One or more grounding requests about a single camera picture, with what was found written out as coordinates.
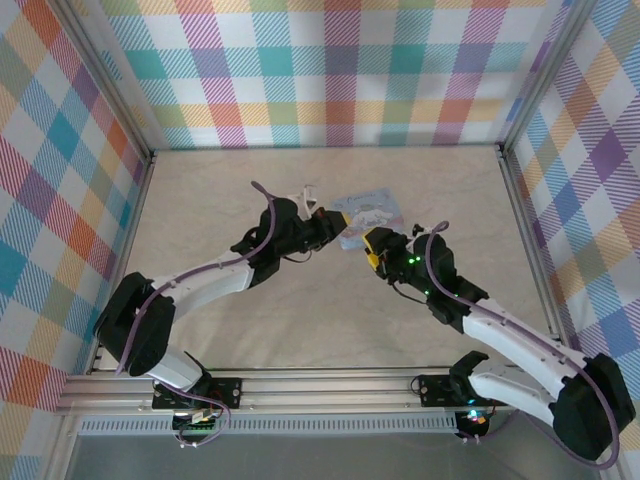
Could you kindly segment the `aluminium frame side rail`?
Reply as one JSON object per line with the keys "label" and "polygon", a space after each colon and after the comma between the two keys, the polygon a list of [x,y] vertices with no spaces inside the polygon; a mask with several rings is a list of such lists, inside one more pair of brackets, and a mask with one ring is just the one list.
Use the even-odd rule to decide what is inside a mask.
{"label": "aluminium frame side rail", "polygon": [[[130,216],[128,227],[126,229],[126,235],[122,244],[121,253],[115,265],[114,277],[110,282],[109,295],[106,298],[106,303],[108,303],[111,295],[115,292],[117,286],[119,285],[119,282],[124,278],[126,274],[127,265],[131,256],[135,236],[140,223],[145,200],[149,191],[158,153],[159,151],[157,149],[153,149],[150,153],[150,156],[146,159],[146,163],[142,171],[138,196]],[[82,373],[85,375],[90,375],[94,371],[94,364],[96,362],[96,357],[98,356],[98,350],[100,349],[100,341],[97,337],[97,329],[99,324],[100,319],[97,319],[91,330],[92,337],[90,349],[87,361],[82,371]]]}
{"label": "aluminium frame side rail", "polygon": [[511,160],[514,155],[509,153],[502,143],[495,145],[495,153],[550,335],[562,344],[570,346],[569,336],[562,324],[559,307],[546,275],[542,254],[526,210],[525,199],[512,169]]}

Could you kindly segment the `aluminium frame post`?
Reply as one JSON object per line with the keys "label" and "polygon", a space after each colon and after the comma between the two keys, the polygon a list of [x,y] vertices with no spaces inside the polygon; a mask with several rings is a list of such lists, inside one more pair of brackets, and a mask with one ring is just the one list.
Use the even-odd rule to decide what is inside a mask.
{"label": "aluminium frame post", "polygon": [[569,50],[598,0],[575,0],[568,11],[566,20],[562,25],[556,40],[551,44],[548,54],[542,62],[541,69],[534,78],[528,94],[524,97],[521,107],[507,131],[505,138],[499,143],[501,152],[508,155],[512,152],[521,136],[530,123],[535,110],[542,101],[547,89],[555,79]]}
{"label": "aluminium frame post", "polygon": [[79,14],[71,4],[71,0],[46,0],[63,29],[69,35],[71,42],[86,65],[97,87],[104,95],[106,102],[120,121],[124,132],[133,141],[134,148],[147,164],[152,164],[155,150],[145,139],[141,128],[134,119],[133,113],[126,103],[124,96],[116,86],[98,48],[94,45],[87,29],[82,24]]}

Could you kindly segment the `aluminium frame cross rail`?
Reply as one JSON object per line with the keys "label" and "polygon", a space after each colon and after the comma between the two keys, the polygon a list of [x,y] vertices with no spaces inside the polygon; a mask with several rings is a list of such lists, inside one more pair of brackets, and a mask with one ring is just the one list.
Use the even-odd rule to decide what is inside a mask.
{"label": "aluminium frame cross rail", "polygon": [[[242,380],[237,414],[418,413],[430,411],[509,411],[504,393],[486,393],[477,404],[447,401],[423,405],[418,375],[440,376],[446,368],[227,369],[215,378]],[[58,415],[150,415],[153,380],[116,376],[112,371],[71,376],[58,402]]]}

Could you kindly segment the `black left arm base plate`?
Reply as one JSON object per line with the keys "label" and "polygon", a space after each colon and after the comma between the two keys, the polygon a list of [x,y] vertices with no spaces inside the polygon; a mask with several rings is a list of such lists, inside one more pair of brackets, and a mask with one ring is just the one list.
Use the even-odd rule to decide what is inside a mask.
{"label": "black left arm base plate", "polygon": [[152,396],[154,410],[189,411],[213,408],[214,405],[201,400],[213,399],[230,409],[238,409],[242,395],[242,379],[238,377],[201,377],[190,389],[182,391],[156,381]]}

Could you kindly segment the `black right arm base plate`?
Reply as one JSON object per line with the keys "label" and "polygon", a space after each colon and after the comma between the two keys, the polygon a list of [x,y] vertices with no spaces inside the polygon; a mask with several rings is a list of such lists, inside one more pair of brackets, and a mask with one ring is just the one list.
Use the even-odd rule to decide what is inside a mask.
{"label": "black right arm base plate", "polygon": [[422,407],[503,406],[501,402],[484,398],[464,400],[453,390],[447,375],[417,375],[410,382],[410,390],[420,398]]}

